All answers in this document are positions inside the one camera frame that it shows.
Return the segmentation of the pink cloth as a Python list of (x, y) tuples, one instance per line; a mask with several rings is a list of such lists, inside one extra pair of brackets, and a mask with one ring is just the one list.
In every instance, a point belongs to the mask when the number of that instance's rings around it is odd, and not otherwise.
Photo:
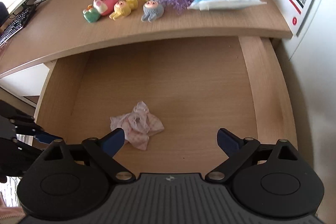
[(146, 151), (151, 136), (162, 132), (163, 123), (151, 114), (147, 104), (138, 102), (130, 113), (110, 117), (110, 129), (121, 128), (125, 134), (125, 141), (134, 148)]

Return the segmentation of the grey-blue doll toy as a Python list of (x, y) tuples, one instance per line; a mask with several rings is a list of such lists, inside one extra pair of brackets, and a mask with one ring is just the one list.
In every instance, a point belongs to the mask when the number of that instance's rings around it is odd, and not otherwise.
[(154, 22), (155, 20), (161, 18), (165, 12), (165, 7), (161, 4), (160, 0), (148, 0), (143, 5), (143, 15), (141, 21)]

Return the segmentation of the open wooden drawer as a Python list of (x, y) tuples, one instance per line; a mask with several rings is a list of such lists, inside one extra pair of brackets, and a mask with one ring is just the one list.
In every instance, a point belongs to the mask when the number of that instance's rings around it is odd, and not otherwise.
[(288, 90), (272, 44), (259, 37), (143, 42), (63, 57), (39, 101), (37, 123), (67, 143), (102, 137), (110, 117), (142, 101), (164, 125), (146, 151), (116, 159), (134, 171), (204, 171), (225, 158), (221, 127), (262, 143), (297, 144)]

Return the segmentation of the black keyboard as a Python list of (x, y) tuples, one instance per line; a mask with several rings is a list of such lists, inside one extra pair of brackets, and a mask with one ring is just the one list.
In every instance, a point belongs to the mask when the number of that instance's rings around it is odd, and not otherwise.
[(21, 11), (5, 28), (1, 34), (1, 47), (4, 46), (7, 41), (12, 38), (16, 33), (25, 28), (31, 17), (35, 13), (36, 6), (32, 5)]

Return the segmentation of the teal green small toy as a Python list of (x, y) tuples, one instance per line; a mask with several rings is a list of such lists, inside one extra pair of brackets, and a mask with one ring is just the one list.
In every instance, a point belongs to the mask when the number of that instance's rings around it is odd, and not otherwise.
[(87, 8), (83, 10), (83, 16), (89, 23), (97, 22), (101, 17), (100, 13), (93, 5), (88, 5)]

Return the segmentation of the yellow doll toy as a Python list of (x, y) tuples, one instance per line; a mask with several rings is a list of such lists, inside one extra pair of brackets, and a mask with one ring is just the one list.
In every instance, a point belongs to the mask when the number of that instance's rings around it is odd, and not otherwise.
[(114, 12), (109, 15), (110, 19), (117, 20), (118, 18), (126, 17), (132, 11), (138, 8), (138, 0), (122, 0), (114, 5)]

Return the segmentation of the pink round face toy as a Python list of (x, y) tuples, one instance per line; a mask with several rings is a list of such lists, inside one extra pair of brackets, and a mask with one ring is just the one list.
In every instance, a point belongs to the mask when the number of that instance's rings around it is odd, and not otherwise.
[(101, 16), (106, 16), (114, 12), (114, 5), (119, 0), (93, 0), (94, 8)]

